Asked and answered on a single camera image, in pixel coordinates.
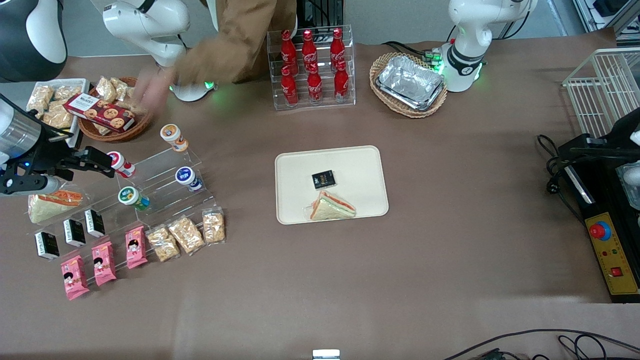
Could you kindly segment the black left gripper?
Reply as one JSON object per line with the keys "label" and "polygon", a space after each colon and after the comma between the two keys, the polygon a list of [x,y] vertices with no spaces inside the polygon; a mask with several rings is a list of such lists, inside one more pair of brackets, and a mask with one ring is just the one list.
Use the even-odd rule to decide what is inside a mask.
{"label": "black left gripper", "polygon": [[636,108],[615,122],[610,132],[599,137],[605,144],[601,146],[604,154],[599,160],[637,162],[639,145],[632,140],[632,135],[639,130],[640,109]]}

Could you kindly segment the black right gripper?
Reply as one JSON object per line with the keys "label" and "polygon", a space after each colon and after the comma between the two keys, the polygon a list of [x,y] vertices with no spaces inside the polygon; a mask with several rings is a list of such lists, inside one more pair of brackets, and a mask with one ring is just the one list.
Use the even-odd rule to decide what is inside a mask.
{"label": "black right gripper", "polygon": [[79,158],[77,151],[68,147],[65,139],[58,137],[58,133],[41,128],[38,141],[21,157],[21,169],[29,174],[50,176],[70,176],[73,170],[78,170],[115,177],[110,155],[93,146],[86,146],[82,150],[82,158]]}

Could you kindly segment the bare person hand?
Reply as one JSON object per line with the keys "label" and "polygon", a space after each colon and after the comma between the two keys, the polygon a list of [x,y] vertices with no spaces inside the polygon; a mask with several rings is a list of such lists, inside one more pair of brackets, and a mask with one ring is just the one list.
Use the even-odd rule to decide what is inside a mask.
{"label": "bare person hand", "polygon": [[173,68],[149,67],[137,76],[133,100],[151,113],[164,109],[175,81]]}

